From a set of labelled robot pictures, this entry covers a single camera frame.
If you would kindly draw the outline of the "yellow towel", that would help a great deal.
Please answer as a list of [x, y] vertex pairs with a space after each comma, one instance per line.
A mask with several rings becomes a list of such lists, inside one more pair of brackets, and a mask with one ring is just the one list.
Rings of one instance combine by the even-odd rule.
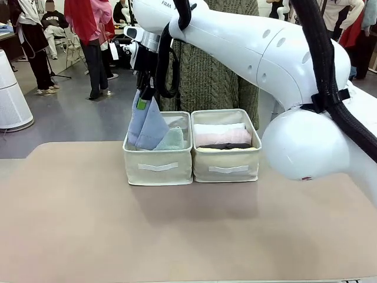
[[209, 147], [198, 147], [196, 148], [198, 152], [213, 152], [213, 153], [226, 153], [226, 152], [258, 152], [259, 149], [255, 147], [249, 147], [249, 148], [233, 148], [233, 149], [215, 149], [215, 148], [209, 148]]

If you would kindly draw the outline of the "small white background robot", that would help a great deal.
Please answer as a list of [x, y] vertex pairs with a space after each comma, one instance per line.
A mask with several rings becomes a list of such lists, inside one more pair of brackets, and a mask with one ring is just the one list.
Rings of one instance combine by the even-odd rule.
[[277, 8], [278, 19], [282, 21], [288, 21], [290, 14], [289, 0], [279, 0], [279, 2], [282, 3], [282, 6]]

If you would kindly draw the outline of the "teal towel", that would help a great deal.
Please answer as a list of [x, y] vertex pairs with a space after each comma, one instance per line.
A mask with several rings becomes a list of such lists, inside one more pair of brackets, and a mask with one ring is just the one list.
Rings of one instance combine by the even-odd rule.
[[169, 129], [154, 150], [183, 150], [184, 148], [185, 141], [182, 129], [173, 127]]

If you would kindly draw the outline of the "pink towel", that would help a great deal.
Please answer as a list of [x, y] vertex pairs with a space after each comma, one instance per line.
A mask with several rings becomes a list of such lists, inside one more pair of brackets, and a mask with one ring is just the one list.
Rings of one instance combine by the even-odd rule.
[[225, 133], [197, 134], [195, 145], [197, 147], [217, 144], [251, 144], [252, 136], [246, 129], [232, 129]]

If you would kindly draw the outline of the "white table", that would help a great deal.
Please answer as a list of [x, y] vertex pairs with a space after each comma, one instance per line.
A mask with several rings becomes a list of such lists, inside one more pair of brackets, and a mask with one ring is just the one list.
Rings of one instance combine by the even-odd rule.
[[348, 82], [347, 82], [347, 87], [348, 87], [351, 99], [355, 98], [355, 99], [363, 100], [363, 101], [370, 100], [370, 101], [374, 101], [374, 102], [377, 103], [376, 97], [372, 96], [371, 94], [367, 93], [366, 91], [361, 90], [359, 87], [354, 85], [354, 83], [351, 82], [350, 80], [348, 80]]

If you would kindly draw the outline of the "dark grey towel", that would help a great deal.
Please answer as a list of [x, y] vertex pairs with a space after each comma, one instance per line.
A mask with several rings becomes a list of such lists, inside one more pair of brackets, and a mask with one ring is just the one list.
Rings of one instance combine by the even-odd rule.
[[248, 143], [223, 143], [223, 144], [208, 144], [208, 145], [203, 145], [199, 147], [209, 147], [209, 148], [215, 148], [215, 149], [233, 149], [233, 148], [249, 148], [252, 147], [251, 144]]

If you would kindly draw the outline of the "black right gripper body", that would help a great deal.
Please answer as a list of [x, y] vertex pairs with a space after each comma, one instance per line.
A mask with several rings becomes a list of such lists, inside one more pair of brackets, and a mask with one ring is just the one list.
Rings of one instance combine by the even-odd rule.
[[138, 44], [135, 55], [134, 71], [137, 72], [137, 82], [141, 82], [145, 76], [155, 77], [158, 54]]

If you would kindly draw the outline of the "white folding chair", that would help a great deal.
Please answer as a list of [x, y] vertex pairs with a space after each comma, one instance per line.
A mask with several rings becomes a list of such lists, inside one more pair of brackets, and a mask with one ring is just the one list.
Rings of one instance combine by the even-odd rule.
[[81, 48], [80, 40], [76, 34], [72, 34], [71, 38], [67, 39], [66, 43], [66, 58], [65, 67], [69, 68], [77, 62], [81, 61], [85, 67], [84, 74], [88, 75], [89, 70], [87, 67], [86, 59]]

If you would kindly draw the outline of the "cream fabric storage bin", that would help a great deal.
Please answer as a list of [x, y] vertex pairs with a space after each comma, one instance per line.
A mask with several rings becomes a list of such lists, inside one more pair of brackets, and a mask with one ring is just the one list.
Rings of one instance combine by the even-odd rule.
[[184, 111], [164, 111], [161, 114], [170, 128], [182, 130], [184, 146], [179, 150], [137, 150], [126, 136], [123, 152], [130, 185], [176, 186], [193, 182], [190, 114]]
[[252, 136], [252, 147], [258, 152], [198, 152], [193, 131], [193, 173], [197, 182], [254, 182], [259, 169], [259, 153], [262, 149], [257, 132], [242, 109], [203, 110], [191, 113], [192, 131], [194, 124], [234, 124], [245, 123]]

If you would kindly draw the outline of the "seated person in black top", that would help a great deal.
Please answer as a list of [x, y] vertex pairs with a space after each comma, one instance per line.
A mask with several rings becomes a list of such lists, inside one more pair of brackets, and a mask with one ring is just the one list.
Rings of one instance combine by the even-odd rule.
[[117, 24], [127, 24], [131, 22], [127, 0], [119, 0], [116, 3], [113, 11], [113, 19]]

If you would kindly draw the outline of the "white cylindrical air purifier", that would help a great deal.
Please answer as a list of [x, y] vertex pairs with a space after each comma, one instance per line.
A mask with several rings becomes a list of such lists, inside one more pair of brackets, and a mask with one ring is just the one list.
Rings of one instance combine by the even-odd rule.
[[34, 117], [4, 50], [0, 49], [0, 132], [23, 130]]

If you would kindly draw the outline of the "lavender blue towel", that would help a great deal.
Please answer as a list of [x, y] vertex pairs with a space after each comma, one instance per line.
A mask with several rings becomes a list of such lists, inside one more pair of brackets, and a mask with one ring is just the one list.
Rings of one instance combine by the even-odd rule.
[[139, 91], [137, 90], [133, 100], [126, 141], [136, 149], [153, 150], [170, 128], [154, 97], [152, 100], [147, 100], [144, 110], [136, 108], [138, 95]]

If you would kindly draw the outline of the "person in red pink top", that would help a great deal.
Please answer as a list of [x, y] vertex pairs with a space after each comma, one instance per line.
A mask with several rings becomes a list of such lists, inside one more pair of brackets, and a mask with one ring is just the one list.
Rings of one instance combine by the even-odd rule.
[[109, 96], [108, 79], [102, 62], [102, 29], [112, 25], [112, 8], [109, 0], [65, 0], [64, 15], [77, 37], [84, 53], [90, 76], [89, 100]]

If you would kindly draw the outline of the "person's left forearm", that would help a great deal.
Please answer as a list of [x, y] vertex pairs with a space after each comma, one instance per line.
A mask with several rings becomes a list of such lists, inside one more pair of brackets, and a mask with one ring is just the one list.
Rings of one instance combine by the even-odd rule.
[[238, 77], [239, 107], [245, 110], [254, 128], [259, 129], [259, 88]]

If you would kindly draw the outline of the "white towel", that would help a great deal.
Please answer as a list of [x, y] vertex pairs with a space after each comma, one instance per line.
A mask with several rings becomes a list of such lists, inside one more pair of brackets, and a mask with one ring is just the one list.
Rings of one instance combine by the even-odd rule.
[[195, 135], [216, 134], [216, 135], [240, 135], [247, 133], [245, 123], [234, 124], [194, 124]]

